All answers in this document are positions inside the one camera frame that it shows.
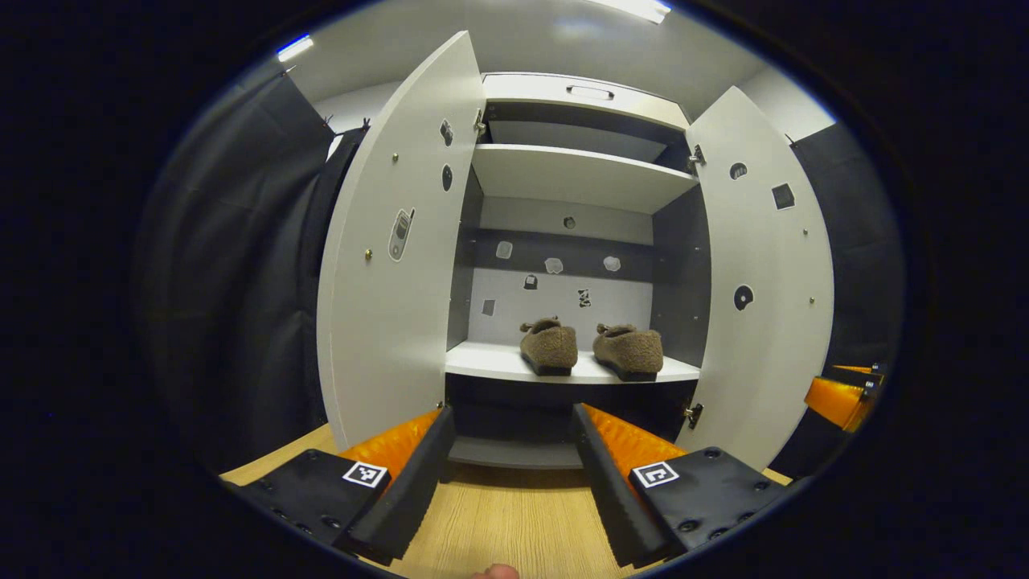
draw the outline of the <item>black cloth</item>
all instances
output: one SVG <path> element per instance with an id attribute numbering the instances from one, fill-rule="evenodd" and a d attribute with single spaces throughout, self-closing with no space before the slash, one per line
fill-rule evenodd
<path id="1" fill-rule="evenodd" d="M 332 131 L 278 62 L 197 120 L 148 200 L 142 342 L 173 421 L 216 472 L 324 425 L 315 306 L 324 234 L 361 135 Z"/>
<path id="2" fill-rule="evenodd" d="M 818 198 L 832 254 L 825 368 L 889 368 L 900 345 L 904 257 L 875 165 L 840 123 L 796 141 L 793 152 Z M 791 478 L 812 475 L 846 440 L 847 433 L 809 408 L 770 468 Z"/>

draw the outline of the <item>shelf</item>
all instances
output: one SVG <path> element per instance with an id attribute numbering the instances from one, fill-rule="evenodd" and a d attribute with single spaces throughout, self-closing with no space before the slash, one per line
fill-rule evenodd
<path id="1" fill-rule="evenodd" d="M 681 171 L 600 152 L 480 144 L 471 159 L 486 196 L 564 201 L 653 214 L 697 184 Z"/>
<path id="2" fill-rule="evenodd" d="M 689 122 L 674 101 L 639 88 L 595 78 L 538 72 L 491 72 L 483 75 L 486 100 L 555 104 L 606 111 L 674 129 L 681 134 Z M 493 111 L 487 119 L 493 118 Z"/>
<path id="3" fill-rule="evenodd" d="M 508 469 L 581 469 L 575 445 L 566 443 L 533 444 L 459 436 L 451 448 L 455 463 L 504 467 Z"/>
<path id="4" fill-rule="evenodd" d="M 564 385 L 618 385 L 618 377 L 593 359 L 592 352 L 579 351 L 578 363 L 571 376 L 537 376 L 522 360 L 518 347 L 461 342 L 447 353 L 447 372 L 481 378 L 516 381 L 522 383 L 548 383 Z M 658 383 L 697 381 L 701 370 L 696 366 L 665 357 L 665 366 L 658 373 Z M 626 383 L 645 385 L 646 383 Z"/>

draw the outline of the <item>cabinet drawer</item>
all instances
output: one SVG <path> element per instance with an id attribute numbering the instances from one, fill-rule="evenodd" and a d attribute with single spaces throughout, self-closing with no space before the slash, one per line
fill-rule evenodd
<path id="1" fill-rule="evenodd" d="M 539 102 L 626 114 L 684 131 L 689 126 L 679 105 L 635 88 L 600 80 L 536 73 L 492 73 L 483 79 L 486 100 Z"/>

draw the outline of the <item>ceiling light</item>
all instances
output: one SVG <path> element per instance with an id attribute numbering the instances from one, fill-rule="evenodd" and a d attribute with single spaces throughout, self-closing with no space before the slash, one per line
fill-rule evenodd
<path id="1" fill-rule="evenodd" d="M 665 15 L 672 9 L 657 2 L 655 0 L 587 0 L 597 4 L 603 4 L 612 8 L 617 8 L 624 12 L 648 20 L 653 24 L 661 24 Z"/>
<path id="2" fill-rule="evenodd" d="M 279 62 L 286 62 L 314 45 L 315 41 L 311 39 L 311 35 L 305 34 L 279 50 Z"/>

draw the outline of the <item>slipper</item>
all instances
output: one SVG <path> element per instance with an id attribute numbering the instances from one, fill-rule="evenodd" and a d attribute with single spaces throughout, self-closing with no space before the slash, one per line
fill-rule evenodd
<path id="1" fill-rule="evenodd" d="M 624 383 L 654 382 L 665 365 L 661 334 L 637 332 L 632 325 L 597 325 L 593 356 L 601 366 L 614 371 Z"/>
<path id="2" fill-rule="evenodd" d="M 557 317 L 523 324 L 522 358 L 537 376 L 570 376 L 578 362 L 575 329 L 565 328 Z"/>

